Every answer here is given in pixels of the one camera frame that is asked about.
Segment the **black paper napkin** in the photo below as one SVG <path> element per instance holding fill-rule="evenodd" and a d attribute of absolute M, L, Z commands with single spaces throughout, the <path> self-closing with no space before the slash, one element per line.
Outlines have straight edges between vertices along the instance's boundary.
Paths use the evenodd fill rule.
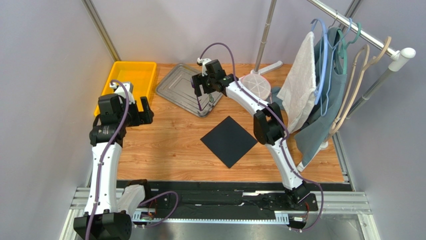
<path fill-rule="evenodd" d="M 226 117 L 200 140 L 229 169 L 258 143 L 231 116 Z"/>

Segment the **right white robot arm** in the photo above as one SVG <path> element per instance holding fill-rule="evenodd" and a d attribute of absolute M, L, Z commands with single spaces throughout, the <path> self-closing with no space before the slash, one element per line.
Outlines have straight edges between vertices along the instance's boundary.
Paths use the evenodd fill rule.
<path fill-rule="evenodd" d="M 280 107 L 252 93 L 234 74 L 227 74 L 217 59 L 198 58 L 197 65 L 202 71 L 191 77 L 195 95 L 221 93 L 252 115 L 254 136 L 268 149 L 279 170 L 288 205 L 292 208 L 304 205 L 310 191 L 288 150 L 286 138 L 290 134 L 283 123 Z"/>

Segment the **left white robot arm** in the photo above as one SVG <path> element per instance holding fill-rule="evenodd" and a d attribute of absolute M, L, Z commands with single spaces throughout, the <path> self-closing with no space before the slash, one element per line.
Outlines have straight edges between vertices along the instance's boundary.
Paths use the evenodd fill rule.
<path fill-rule="evenodd" d="M 145 179 L 130 181 L 117 198 L 118 163 L 127 127 L 151 124 L 154 112 L 147 97 L 136 101 L 124 94 L 106 94 L 98 98 L 99 112 L 89 133 L 92 146 L 92 176 L 83 216 L 75 217 L 73 229 L 85 240 L 128 240 L 132 216 L 138 205 L 151 195 Z"/>

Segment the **purple iridescent fork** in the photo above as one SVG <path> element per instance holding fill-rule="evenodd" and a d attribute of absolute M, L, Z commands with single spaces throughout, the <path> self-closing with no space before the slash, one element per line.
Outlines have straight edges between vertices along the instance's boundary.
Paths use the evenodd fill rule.
<path fill-rule="evenodd" d="M 197 105 L 198 105 L 198 109 L 199 109 L 199 111 L 202 111 L 202 110 L 203 110 L 203 108 L 202 108 L 202 106 L 201 106 L 201 101 L 200 101 L 200 99 L 199 99 L 199 97 L 198 97 L 198 96 L 196 96 L 196 100 L 197 100 Z"/>

